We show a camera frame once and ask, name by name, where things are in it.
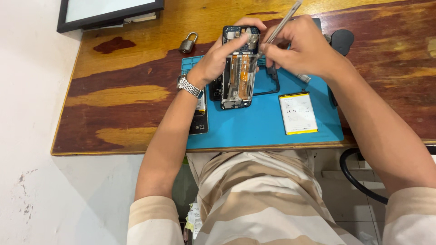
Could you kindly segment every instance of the silver metal watch strap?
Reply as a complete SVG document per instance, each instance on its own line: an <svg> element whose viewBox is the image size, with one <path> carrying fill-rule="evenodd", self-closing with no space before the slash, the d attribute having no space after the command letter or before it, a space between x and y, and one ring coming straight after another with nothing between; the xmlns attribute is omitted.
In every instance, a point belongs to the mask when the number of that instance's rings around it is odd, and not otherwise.
<svg viewBox="0 0 436 245"><path fill-rule="evenodd" d="M180 88L183 88L184 90L188 91L189 93L191 93L197 98L201 98L200 96L201 90L199 90L197 87L195 87L190 82L188 82L188 80L186 80L185 77L182 77L182 81L180 81Z"/></svg>

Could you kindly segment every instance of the striped shirt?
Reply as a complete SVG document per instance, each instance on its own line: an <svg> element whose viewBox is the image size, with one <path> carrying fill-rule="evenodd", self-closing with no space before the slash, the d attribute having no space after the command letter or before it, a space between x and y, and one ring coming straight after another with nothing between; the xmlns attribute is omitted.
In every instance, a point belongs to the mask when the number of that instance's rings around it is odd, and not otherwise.
<svg viewBox="0 0 436 245"><path fill-rule="evenodd" d="M313 171L274 152L224 153L199 174L203 226L195 245L362 245L335 224ZM436 189L395 192L386 208L385 245L436 244ZM128 245L184 244L174 202L144 197L130 207Z"/></svg>

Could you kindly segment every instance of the black frame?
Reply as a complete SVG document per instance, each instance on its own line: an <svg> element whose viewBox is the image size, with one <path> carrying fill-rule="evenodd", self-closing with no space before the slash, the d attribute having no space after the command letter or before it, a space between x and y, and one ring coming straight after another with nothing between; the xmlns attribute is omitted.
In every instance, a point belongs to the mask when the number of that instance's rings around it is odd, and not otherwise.
<svg viewBox="0 0 436 245"><path fill-rule="evenodd" d="M59 11L58 18L58 28L56 31L59 33L64 33L77 29L90 29L122 24L124 19L126 18L149 14L152 12L158 12L163 9L164 0L155 0L154 3L147 3L66 23L65 19L67 17L68 0L61 0L61 9Z"/></svg>

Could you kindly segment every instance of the forearm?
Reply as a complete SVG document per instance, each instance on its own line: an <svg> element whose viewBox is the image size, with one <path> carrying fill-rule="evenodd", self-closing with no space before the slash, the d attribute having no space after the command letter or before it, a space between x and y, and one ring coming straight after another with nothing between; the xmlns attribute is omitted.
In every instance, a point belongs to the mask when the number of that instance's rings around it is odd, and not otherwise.
<svg viewBox="0 0 436 245"><path fill-rule="evenodd" d="M197 102L195 96L182 89L168 107L144 155L135 200L154 195L171 198Z"/></svg>
<svg viewBox="0 0 436 245"><path fill-rule="evenodd" d="M389 193L436 187L436 165L417 134L355 71L327 81L359 148Z"/></svg>

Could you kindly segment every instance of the padlock shackle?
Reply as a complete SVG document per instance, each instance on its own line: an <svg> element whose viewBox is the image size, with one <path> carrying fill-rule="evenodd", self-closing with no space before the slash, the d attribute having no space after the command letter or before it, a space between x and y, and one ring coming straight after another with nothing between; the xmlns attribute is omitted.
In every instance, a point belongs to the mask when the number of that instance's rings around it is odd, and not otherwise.
<svg viewBox="0 0 436 245"><path fill-rule="evenodd" d="M189 38L189 36L191 36L192 34L195 34L195 39L193 40L193 42L195 43L195 41L197 40L197 37L198 37L198 34L197 34L195 31L190 32L190 33L188 34L188 36L185 38L185 40L187 40L187 39Z"/></svg>

